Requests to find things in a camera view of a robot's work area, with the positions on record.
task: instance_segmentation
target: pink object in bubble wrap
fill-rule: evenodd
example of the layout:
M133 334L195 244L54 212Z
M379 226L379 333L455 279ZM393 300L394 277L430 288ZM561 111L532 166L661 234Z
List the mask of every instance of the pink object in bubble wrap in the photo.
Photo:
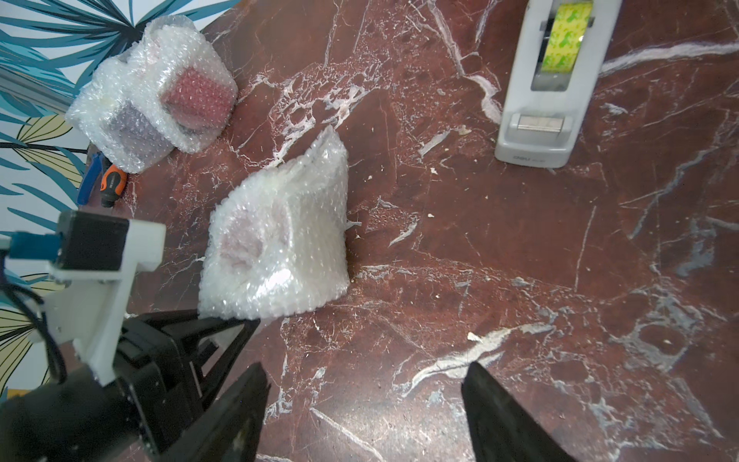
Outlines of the pink object in bubble wrap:
M189 67L161 101L178 124L202 130L223 125L234 106L234 94L232 89Z

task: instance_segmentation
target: orange screwdriver handle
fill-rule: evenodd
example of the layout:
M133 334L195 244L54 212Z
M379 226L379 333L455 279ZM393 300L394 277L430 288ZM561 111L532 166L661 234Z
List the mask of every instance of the orange screwdriver handle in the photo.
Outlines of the orange screwdriver handle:
M118 167L111 165L103 175L100 183L101 205L112 207L116 200L123 194L129 175Z

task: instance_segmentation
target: yellow-green tape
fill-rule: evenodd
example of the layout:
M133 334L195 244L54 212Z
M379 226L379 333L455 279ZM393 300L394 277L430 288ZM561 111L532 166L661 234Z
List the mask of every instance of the yellow-green tape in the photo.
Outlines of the yellow-green tape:
M564 3L559 6L554 16L547 50L544 52L542 72L572 72L592 11L591 1Z

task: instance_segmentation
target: bubble wrap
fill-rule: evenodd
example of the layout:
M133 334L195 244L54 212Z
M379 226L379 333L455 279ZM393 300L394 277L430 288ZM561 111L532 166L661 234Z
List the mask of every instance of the bubble wrap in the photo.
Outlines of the bubble wrap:
M106 59L72 103L66 119L118 168L139 173L166 157L174 146L131 105L133 82L124 59Z
M164 137L190 153L215 141L236 103L236 82L190 19L150 22L128 62L138 82L132 102Z
M302 156L234 189L211 215L201 316L289 316L345 294L347 181L347 150L329 126Z

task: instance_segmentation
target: red marble surface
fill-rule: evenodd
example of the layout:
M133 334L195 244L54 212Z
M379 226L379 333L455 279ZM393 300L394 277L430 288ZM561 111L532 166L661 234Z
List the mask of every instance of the red marble surface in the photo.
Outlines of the red marble surface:
M132 175L116 205L168 227L131 310L196 307L214 206L327 123L361 222L349 293L238 361L273 383L258 460L471 461L472 359L581 461L739 458L739 9L625 1L556 171L493 156L524 9L255 0L207 29L239 103L213 146Z

